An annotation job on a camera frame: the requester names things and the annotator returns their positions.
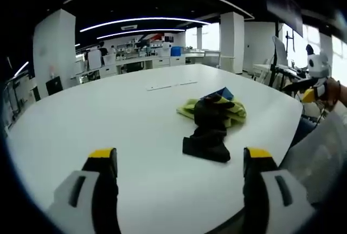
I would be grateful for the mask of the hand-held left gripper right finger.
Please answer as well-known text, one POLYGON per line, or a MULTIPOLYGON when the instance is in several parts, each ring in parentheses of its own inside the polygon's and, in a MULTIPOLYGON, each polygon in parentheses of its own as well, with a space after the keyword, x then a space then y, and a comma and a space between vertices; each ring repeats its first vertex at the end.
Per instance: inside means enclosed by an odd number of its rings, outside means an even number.
POLYGON ((268 151, 244 148, 243 177, 243 233, 296 233, 313 216, 306 188, 268 151))

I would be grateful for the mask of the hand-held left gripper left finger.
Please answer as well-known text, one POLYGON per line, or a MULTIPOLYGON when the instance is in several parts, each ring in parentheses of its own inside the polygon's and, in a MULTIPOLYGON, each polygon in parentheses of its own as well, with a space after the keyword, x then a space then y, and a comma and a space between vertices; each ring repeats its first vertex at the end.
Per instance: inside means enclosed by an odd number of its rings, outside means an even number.
POLYGON ((121 233, 117 150, 92 152, 54 191, 47 214, 63 233, 121 233))

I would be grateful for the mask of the person's right hand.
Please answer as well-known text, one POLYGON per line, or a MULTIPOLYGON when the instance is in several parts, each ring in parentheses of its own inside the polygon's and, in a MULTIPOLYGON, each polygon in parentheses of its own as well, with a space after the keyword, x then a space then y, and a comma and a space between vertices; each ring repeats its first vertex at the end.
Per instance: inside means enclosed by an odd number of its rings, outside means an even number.
POLYGON ((345 104, 344 96, 344 87, 339 81, 336 81, 333 78, 328 78, 326 81, 326 94, 327 94, 327 108, 329 111, 332 111, 339 101, 342 104, 345 104))

